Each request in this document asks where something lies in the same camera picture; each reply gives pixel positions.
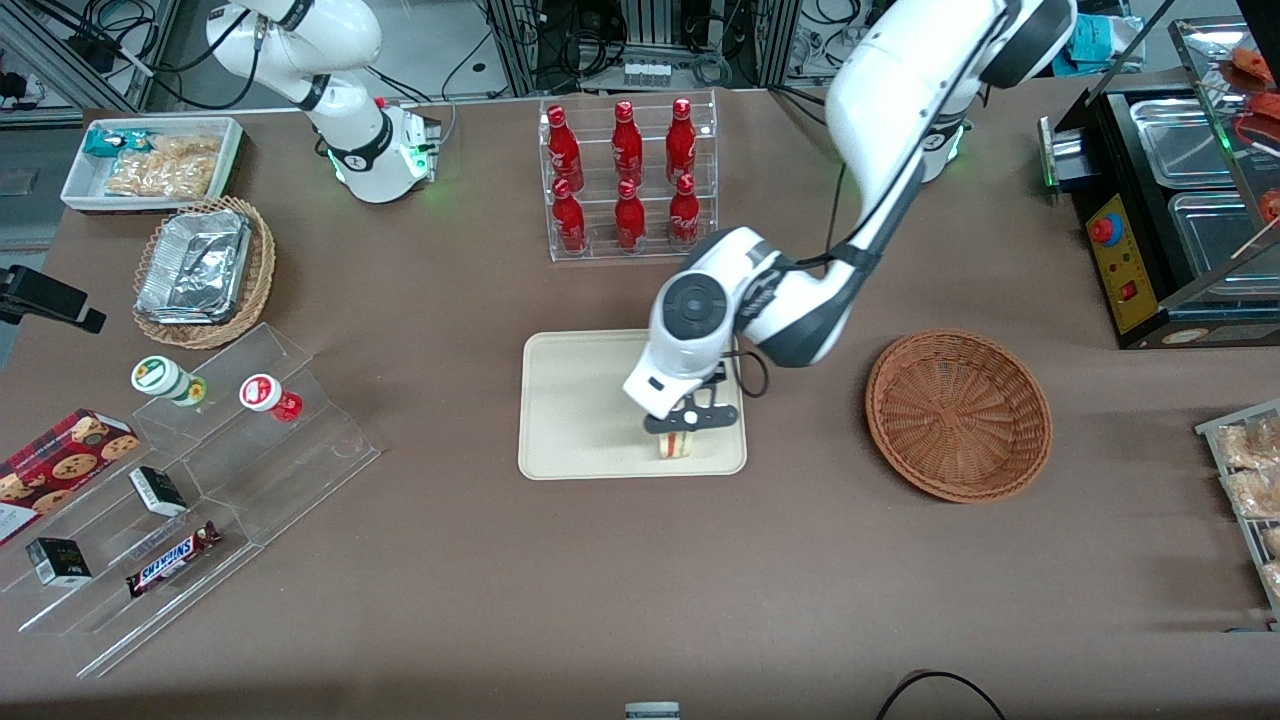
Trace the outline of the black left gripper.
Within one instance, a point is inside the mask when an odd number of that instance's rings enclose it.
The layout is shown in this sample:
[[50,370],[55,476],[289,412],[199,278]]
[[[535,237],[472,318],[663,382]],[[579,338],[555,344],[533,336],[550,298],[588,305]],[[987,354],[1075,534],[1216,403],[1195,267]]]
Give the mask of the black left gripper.
[[699,413],[740,413],[736,363],[719,363],[698,389]]

